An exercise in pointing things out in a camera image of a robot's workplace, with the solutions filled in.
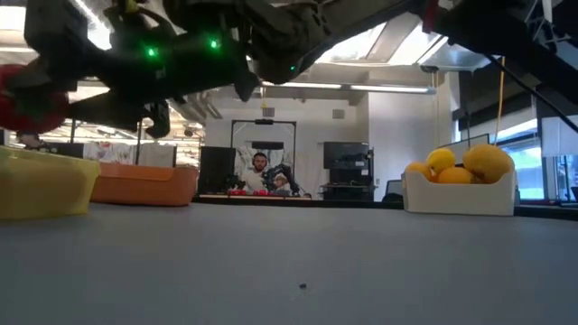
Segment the red object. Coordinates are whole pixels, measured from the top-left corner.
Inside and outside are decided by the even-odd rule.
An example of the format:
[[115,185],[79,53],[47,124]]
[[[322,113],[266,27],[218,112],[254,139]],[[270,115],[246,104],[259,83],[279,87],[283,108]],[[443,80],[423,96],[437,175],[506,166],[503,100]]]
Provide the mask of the red object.
[[45,116],[38,121],[32,115],[26,115],[17,111],[13,98],[4,94],[5,81],[12,77],[25,66],[19,64],[0,65],[0,126],[12,131],[28,131],[39,134],[49,132],[62,125],[69,109],[69,100],[66,93],[53,93],[50,95],[51,110],[47,110]]

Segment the orange container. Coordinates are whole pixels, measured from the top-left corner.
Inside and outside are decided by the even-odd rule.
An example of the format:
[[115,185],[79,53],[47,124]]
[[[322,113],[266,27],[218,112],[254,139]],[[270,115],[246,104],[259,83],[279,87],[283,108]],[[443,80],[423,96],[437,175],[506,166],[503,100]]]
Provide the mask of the orange container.
[[100,164],[92,202],[186,206],[197,188],[196,168]]

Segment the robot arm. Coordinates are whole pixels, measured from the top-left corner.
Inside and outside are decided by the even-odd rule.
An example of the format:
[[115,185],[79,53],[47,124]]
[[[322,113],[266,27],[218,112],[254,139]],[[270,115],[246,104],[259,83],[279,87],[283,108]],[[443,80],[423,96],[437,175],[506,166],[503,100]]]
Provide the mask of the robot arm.
[[282,174],[287,179],[287,182],[289,182],[289,187],[291,188],[292,194],[298,195],[301,188],[299,187],[299,184],[295,182],[291,167],[282,163],[263,172],[263,183],[265,184],[267,190],[269,192],[276,190],[275,177],[279,174]]
[[461,0],[445,10],[437,0],[303,0],[278,7],[266,0],[163,0],[171,22],[186,31],[177,35],[135,0],[119,0],[106,10],[115,31],[112,49],[102,51],[88,41],[88,23],[69,0],[28,0],[24,36],[40,58],[4,90],[70,91],[79,79],[98,77],[110,92],[74,103],[71,117],[135,129],[148,116],[166,130],[167,121],[149,116],[145,105],[230,84],[246,101],[259,79],[285,83],[338,42],[411,12],[449,43],[508,56],[578,105],[578,92],[566,82],[577,80],[578,71],[534,43],[525,21],[512,14],[534,2]]

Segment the yellow cable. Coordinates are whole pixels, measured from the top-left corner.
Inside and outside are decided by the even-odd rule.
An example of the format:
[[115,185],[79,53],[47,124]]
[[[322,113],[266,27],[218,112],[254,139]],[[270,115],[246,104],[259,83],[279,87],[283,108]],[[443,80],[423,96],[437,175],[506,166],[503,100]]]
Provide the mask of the yellow cable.
[[[506,66],[506,57],[502,57],[502,67]],[[504,107],[504,70],[499,74],[499,102],[498,102],[498,118],[496,123],[496,137],[494,138],[494,145],[498,145],[499,121],[502,118],[502,108]]]

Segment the black cable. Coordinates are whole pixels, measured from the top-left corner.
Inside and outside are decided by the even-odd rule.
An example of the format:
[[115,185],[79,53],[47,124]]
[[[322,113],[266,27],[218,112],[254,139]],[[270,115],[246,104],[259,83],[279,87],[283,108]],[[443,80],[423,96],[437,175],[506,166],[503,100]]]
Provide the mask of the black cable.
[[529,92],[530,94],[532,94],[536,98],[540,99],[544,104],[546,104],[548,107],[550,107],[550,109],[552,109],[552,111],[554,111],[554,113],[556,113],[558,115],[558,117],[560,117],[560,119],[562,119],[562,121],[564,123],[566,123],[566,125],[568,125],[571,129],[573,129],[575,131],[575,133],[578,133],[578,126],[576,126],[576,124],[574,124],[570,120],[570,118],[568,118],[568,116],[566,116],[560,110],[560,108],[556,107],[556,105],[554,105],[554,103],[552,103],[546,97],[542,96],[539,92],[535,91],[534,89],[529,87],[527,84],[525,84],[522,80],[520,80],[520,78],[516,74],[514,74],[514,72],[512,72],[507,67],[503,66],[496,58],[494,58],[493,56],[488,55],[488,54],[485,54],[485,57],[488,58],[488,60],[491,63],[493,63],[494,65],[499,67],[502,71],[504,71],[504,73],[509,75],[514,80],[514,82],[516,82],[522,89]]

